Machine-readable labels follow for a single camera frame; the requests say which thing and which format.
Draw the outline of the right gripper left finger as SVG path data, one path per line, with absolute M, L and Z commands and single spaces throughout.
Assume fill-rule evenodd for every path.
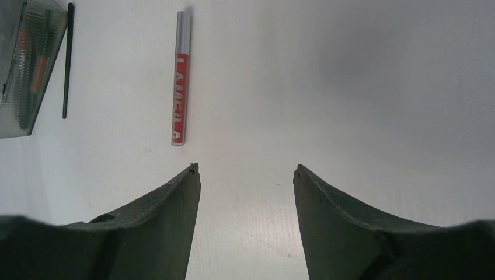
M 1 217 L 2 279 L 185 279 L 200 201 L 198 164 L 90 222 Z

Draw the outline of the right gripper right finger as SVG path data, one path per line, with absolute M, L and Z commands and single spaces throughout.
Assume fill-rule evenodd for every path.
M 303 165 L 294 173 L 310 279 L 493 279 L 494 222 L 439 227 L 376 209 Z

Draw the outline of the orange lip gloss tube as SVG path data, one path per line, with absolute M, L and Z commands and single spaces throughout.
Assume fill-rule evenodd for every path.
M 34 68 L 33 80 L 32 80 L 31 91 L 33 93 L 39 93 L 43 89 L 43 80 L 46 74 L 46 69 L 49 60 L 50 60 L 49 57 L 43 55 L 39 55 L 37 57 Z

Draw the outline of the red lip gloss tube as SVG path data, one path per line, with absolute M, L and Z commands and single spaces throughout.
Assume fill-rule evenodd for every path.
M 191 44 L 191 12 L 177 13 L 175 69 L 173 88 L 172 139 L 173 146 L 185 144 L 187 96 L 189 90 L 189 56 Z

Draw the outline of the clear acrylic organizer box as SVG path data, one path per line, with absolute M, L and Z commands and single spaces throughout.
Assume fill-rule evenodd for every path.
M 1 138 L 32 134 L 67 27 L 60 1 L 1 1 Z M 37 57 L 49 57 L 43 89 L 33 93 Z

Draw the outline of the long thin black brush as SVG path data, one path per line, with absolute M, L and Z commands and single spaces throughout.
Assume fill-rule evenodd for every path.
M 68 114 L 72 46 L 73 46 L 73 36 L 74 36 L 74 18 L 75 18 L 75 5 L 73 2 L 70 2 L 68 4 L 68 14 L 67 14 L 67 42 L 66 42 L 66 52 L 65 52 L 64 94 L 63 94 L 63 104 L 62 104 L 62 118 L 64 120 L 67 118 L 67 114 Z

